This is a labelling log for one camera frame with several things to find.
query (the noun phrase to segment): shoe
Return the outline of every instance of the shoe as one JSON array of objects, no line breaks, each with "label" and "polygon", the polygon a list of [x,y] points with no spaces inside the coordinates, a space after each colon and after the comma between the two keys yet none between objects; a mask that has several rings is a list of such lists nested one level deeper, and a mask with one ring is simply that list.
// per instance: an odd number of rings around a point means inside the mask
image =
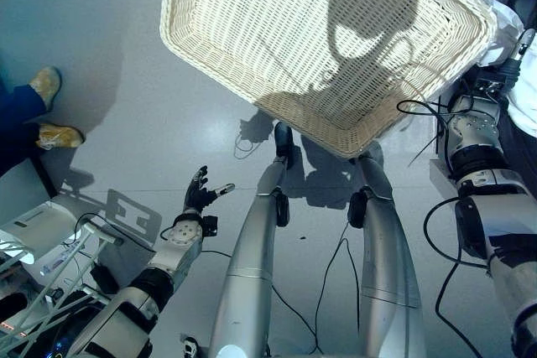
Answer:
[{"label": "shoe", "polygon": [[75,148],[84,143],[84,137],[74,127],[41,123],[39,126],[39,140],[35,143],[45,150],[56,147]]},{"label": "shoe", "polygon": [[37,73],[29,84],[43,99],[47,111],[50,111],[52,100],[61,86],[60,72],[55,67],[45,67]]}]

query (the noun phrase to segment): white wicker basket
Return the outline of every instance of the white wicker basket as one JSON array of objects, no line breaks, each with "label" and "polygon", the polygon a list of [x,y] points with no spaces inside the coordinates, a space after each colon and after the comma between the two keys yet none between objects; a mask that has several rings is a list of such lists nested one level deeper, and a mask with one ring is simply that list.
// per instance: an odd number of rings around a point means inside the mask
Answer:
[{"label": "white wicker basket", "polygon": [[168,48],[342,157],[487,48],[481,0],[163,0]]}]

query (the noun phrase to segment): person's leg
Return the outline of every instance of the person's leg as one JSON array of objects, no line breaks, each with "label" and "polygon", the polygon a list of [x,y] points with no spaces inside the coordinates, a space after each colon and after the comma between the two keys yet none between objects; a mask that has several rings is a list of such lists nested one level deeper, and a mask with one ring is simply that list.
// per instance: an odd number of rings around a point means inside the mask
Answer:
[{"label": "person's leg", "polygon": [[60,72],[45,67],[13,93],[0,93],[0,132],[12,131],[21,123],[49,111],[61,86]]},{"label": "person's leg", "polygon": [[30,85],[15,87],[13,93],[0,95],[0,132],[11,132],[47,108]]},{"label": "person's leg", "polygon": [[36,141],[39,140],[39,124],[26,123],[8,132],[0,132],[0,176],[26,158],[44,152]]}]

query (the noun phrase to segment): gray floor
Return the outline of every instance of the gray floor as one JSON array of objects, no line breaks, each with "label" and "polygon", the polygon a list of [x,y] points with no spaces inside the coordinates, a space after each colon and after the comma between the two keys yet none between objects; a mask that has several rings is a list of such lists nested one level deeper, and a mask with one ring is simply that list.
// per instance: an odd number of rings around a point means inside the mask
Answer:
[{"label": "gray floor", "polygon": [[[248,121],[256,108],[164,47],[159,8],[160,0],[0,0],[0,73],[10,87],[27,82],[44,65],[60,68],[64,85],[46,119],[77,126],[87,140],[76,151],[46,155],[53,180],[64,191],[102,203],[110,216],[122,215],[114,208],[123,206],[123,221],[137,226],[149,240],[156,238],[158,226],[167,226],[180,212],[185,187],[200,165],[209,166],[212,185],[235,182],[232,194],[207,209],[219,216],[220,233],[204,245],[230,252],[257,178],[274,153],[273,139],[246,158],[237,158],[245,156],[234,149],[240,120]],[[434,123],[424,117],[401,132],[403,126],[393,128],[381,144],[420,281],[430,356],[472,356],[434,315],[436,294],[451,265],[426,245],[421,233],[426,212],[441,200],[428,178],[432,148],[407,167],[432,137]],[[298,133],[295,139],[300,145]],[[306,148],[305,174],[315,170],[310,159],[317,172],[304,189],[295,191],[290,225],[278,229],[274,282],[312,323],[325,266],[346,222],[348,189],[343,184],[349,166],[334,163],[308,144]],[[330,174],[338,178],[335,188],[334,179],[325,180]],[[439,211],[431,225],[439,244],[455,251],[449,209]],[[361,271],[362,234],[351,229],[348,236]],[[136,267],[143,259],[140,252],[125,264]],[[225,257],[200,256],[152,333],[153,356],[180,356],[181,333],[208,343],[226,267]],[[510,355],[508,326],[483,272],[462,267],[448,288],[443,310],[483,356]],[[320,311],[325,352],[355,350],[355,312],[351,266],[341,254],[330,271]],[[304,353],[312,342],[300,321],[274,300],[269,338],[273,353]]]}]

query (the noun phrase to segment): wire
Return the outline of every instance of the wire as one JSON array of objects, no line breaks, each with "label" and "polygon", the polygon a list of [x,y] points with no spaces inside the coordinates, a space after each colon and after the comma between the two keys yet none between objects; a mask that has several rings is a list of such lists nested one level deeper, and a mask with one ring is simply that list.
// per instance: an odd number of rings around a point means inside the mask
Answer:
[{"label": "wire", "polygon": [[360,287],[359,287],[359,284],[358,284],[358,274],[357,274],[356,266],[354,264],[354,259],[352,259],[351,250],[349,248],[349,240],[347,238],[343,237],[345,235],[345,231],[347,230],[348,227],[349,227],[349,223],[347,222],[347,224],[345,225],[345,228],[343,228],[343,231],[341,232],[341,235],[339,237],[339,241],[337,242],[336,250],[334,251],[330,261],[328,262],[328,266],[326,266],[325,274],[324,274],[323,281],[322,281],[321,294],[319,295],[319,299],[317,301],[317,307],[315,308],[315,347],[313,348],[312,351],[310,351],[310,355],[313,354],[316,350],[319,350],[319,352],[321,354],[324,354],[323,350],[319,346],[319,337],[318,337],[318,330],[317,330],[318,317],[319,317],[319,308],[321,306],[322,297],[323,297],[324,292],[325,292],[326,278],[328,276],[328,272],[330,271],[330,267],[331,267],[332,263],[334,262],[334,259],[336,258],[337,253],[339,252],[339,249],[340,249],[341,245],[343,244],[343,242],[347,243],[347,253],[348,253],[349,257],[351,258],[352,270],[354,271],[354,280],[355,280],[355,283],[356,283],[356,290],[357,290],[357,296],[356,296],[356,300],[357,300],[357,329],[360,330],[360,301],[359,301],[359,299],[360,299]]},{"label": "wire", "polygon": [[[461,252],[462,252],[461,245],[459,245],[458,251],[457,251],[457,260],[461,259]],[[455,270],[457,267],[459,267],[459,262],[456,262],[451,268],[450,272],[447,273],[446,279],[444,280],[441,290],[438,293],[438,297],[436,298],[435,313],[442,320],[442,322],[447,324],[456,333],[456,335],[458,335],[461,338],[461,340],[466,343],[468,348],[472,350],[472,352],[477,358],[482,358],[482,355],[479,353],[477,348],[470,342],[470,340],[452,322],[446,319],[446,317],[440,312],[440,304],[442,302],[442,298],[444,297],[444,293],[446,292],[447,284],[450,282],[451,278],[453,277],[453,274],[455,274]]]},{"label": "wire", "polygon": [[125,231],[122,231],[121,229],[119,229],[118,226],[116,226],[115,224],[111,223],[108,219],[106,219],[105,217],[103,217],[102,215],[97,214],[97,213],[84,213],[80,217],[78,217],[78,220],[75,223],[75,228],[73,230],[73,232],[75,234],[75,237],[73,238],[73,241],[71,241],[69,243],[64,242],[64,245],[69,246],[69,245],[72,245],[73,243],[76,242],[76,229],[78,228],[78,225],[81,223],[82,219],[84,219],[88,215],[91,215],[91,216],[94,216],[94,217],[99,217],[101,220],[106,222],[113,230],[119,232],[120,234],[122,234],[126,238],[130,239],[132,242],[134,242],[136,245],[140,246],[142,249],[145,249],[148,252],[156,253],[155,250],[153,250],[150,247],[145,246],[143,243],[141,243],[140,241],[136,240],[134,237],[130,236]]},{"label": "wire", "polygon": [[447,260],[449,260],[451,262],[461,264],[462,266],[469,266],[469,267],[477,267],[477,268],[487,269],[487,266],[484,265],[484,264],[465,262],[465,261],[461,260],[459,257],[453,257],[453,256],[450,256],[450,255],[444,253],[430,239],[428,225],[429,225],[429,219],[431,218],[433,213],[435,211],[437,211],[438,209],[440,209],[443,205],[447,205],[448,203],[451,203],[451,202],[457,201],[457,200],[460,200],[460,198],[459,197],[451,197],[450,199],[446,199],[444,201],[441,201],[440,203],[435,205],[432,209],[430,209],[430,211],[427,213],[427,215],[425,216],[425,219],[423,221],[423,233],[425,235],[425,239],[427,240],[427,242],[429,242],[430,247],[432,247],[435,250],[436,253],[438,253],[439,255],[441,255],[442,257],[446,258]]},{"label": "wire", "polygon": [[173,224],[173,225],[171,225],[171,226],[168,226],[167,228],[164,228],[164,229],[159,233],[160,239],[163,239],[163,240],[165,240],[165,241],[168,241],[169,238],[165,237],[165,236],[164,236],[164,233],[165,233],[166,231],[171,230],[174,226],[175,226],[175,224]]},{"label": "wire", "polygon": [[229,255],[227,253],[220,252],[220,251],[201,251],[201,253],[216,253],[217,255],[222,255],[222,256],[225,256],[225,257],[229,257],[230,259],[232,258],[232,255]]},{"label": "wire", "polygon": [[[227,253],[224,253],[224,252],[220,252],[220,251],[213,251],[213,250],[207,250],[207,251],[201,251],[201,253],[215,253],[217,255],[221,255],[221,256],[225,256],[225,257],[229,257],[231,258],[232,255],[229,255]],[[293,308],[291,306],[291,304],[289,304],[285,299],[284,297],[282,297],[281,293],[279,293],[278,289],[273,285],[272,286],[272,290],[274,291],[274,293],[276,294],[276,296],[279,298],[279,300],[281,301],[282,304],[284,304],[291,312],[293,312],[294,314],[296,314],[296,316],[300,319],[300,321],[305,325],[305,327],[308,329],[308,331],[310,331],[311,335],[313,335],[315,337],[315,331],[311,328],[310,324],[307,322],[307,320],[304,318],[304,316],[302,316],[302,314],[300,314],[300,312],[298,310],[296,310],[295,308]]]},{"label": "wire", "polygon": [[[408,115],[416,115],[416,116],[422,116],[422,117],[435,117],[436,120],[438,121],[438,123],[440,123],[440,125],[442,126],[441,132],[438,132],[436,134],[436,136],[432,140],[430,140],[425,145],[425,147],[423,147],[421,149],[421,151],[412,159],[412,161],[410,161],[409,166],[425,151],[425,149],[429,146],[429,144],[431,144],[436,138],[441,137],[441,136],[445,136],[445,138],[444,138],[444,150],[443,150],[444,160],[446,161],[446,166],[447,166],[447,169],[450,172],[450,176],[453,176],[453,167],[451,166],[451,160],[449,159],[449,157],[447,155],[448,154],[447,146],[448,146],[448,143],[449,143],[449,127],[448,127],[448,124],[451,121],[451,119],[453,119],[453,117],[456,116],[456,115],[463,115],[463,114],[468,113],[468,112],[479,112],[479,113],[482,113],[484,115],[488,115],[493,120],[495,120],[494,117],[492,115],[490,115],[489,113],[484,112],[484,111],[480,111],[480,110],[477,110],[477,109],[473,109],[474,96],[473,96],[472,92],[470,91],[470,89],[468,87],[468,84],[466,83],[466,81],[464,79],[460,80],[460,84],[461,84],[461,86],[464,87],[464,92],[470,96],[470,106],[467,109],[461,109],[460,111],[457,111],[457,112],[438,112],[438,111],[435,111],[432,107],[430,107],[429,104],[442,106],[442,107],[445,107],[445,108],[447,108],[447,106],[444,106],[443,104],[440,104],[438,102],[431,102],[431,101],[422,102],[422,101],[417,101],[417,100],[402,100],[397,104],[396,108],[397,108],[397,110],[399,112],[406,113]],[[420,105],[420,106],[424,107],[425,109],[427,109],[429,112],[407,111],[405,109],[402,109],[402,107],[401,107],[405,103],[414,103],[414,104]],[[444,117],[450,117],[450,118],[446,122]]]},{"label": "wire", "polygon": [[[246,148],[241,148],[239,146],[239,144],[241,143],[242,139],[241,139],[241,135],[238,134],[237,137],[235,137],[235,149],[233,150],[233,157],[235,157],[236,159],[246,159],[248,158],[250,155],[252,155],[253,153],[255,153],[255,151],[259,148],[259,146],[261,145],[261,143],[257,143],[255,146],[253,145],[252,142],[250,142],[250,148],[246,149]],[[238,151],[242,151],[243,153],[246,153],[246,155],[243,155],[242,157],[239,157],[237,155],[237,150]]]},{"label": "wire", "polygon": [[85,253],[85,252],[83,252],[83,251],[78,251],[78,252],[79,252],[82,256],[87,257],[88,259],[92,259],[92,258],[93,258],[93,256],[90,255],[89,253]]}]

